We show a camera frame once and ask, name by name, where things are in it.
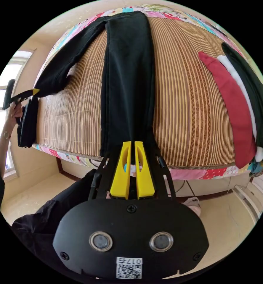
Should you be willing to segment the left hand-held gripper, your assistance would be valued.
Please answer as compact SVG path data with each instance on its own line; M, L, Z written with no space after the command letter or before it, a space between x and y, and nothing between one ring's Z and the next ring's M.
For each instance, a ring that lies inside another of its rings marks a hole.
M12 97L10 99L9 105L11 105L12 103L15 103L16 105L18 105L19 103L28 99L29 97L36 95L39 91L40 91L40 89L33 88L33 89L30 89L30 90L21 92L20 94Z

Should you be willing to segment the person's left hand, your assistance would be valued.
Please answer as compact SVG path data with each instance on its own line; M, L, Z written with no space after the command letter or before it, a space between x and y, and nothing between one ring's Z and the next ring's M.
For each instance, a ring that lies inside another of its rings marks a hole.
M5 124L4 124L4 131L12 134L12 131L16 125L16 119L22 117L23 110L21 103L11 103L10 107L8 108Z

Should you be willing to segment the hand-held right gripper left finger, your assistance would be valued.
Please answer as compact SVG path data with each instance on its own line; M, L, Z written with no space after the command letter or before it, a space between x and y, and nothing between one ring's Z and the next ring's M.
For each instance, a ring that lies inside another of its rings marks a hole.
M110 188L114 198L128 199L131 168L131 141L123 142Z

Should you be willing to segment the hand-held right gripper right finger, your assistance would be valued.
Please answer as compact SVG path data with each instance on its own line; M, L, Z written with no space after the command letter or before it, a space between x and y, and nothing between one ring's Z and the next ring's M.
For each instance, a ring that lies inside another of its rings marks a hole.
M134 147L137 197L138 199L153 197L155 194L155 189L143 142L135 141Z

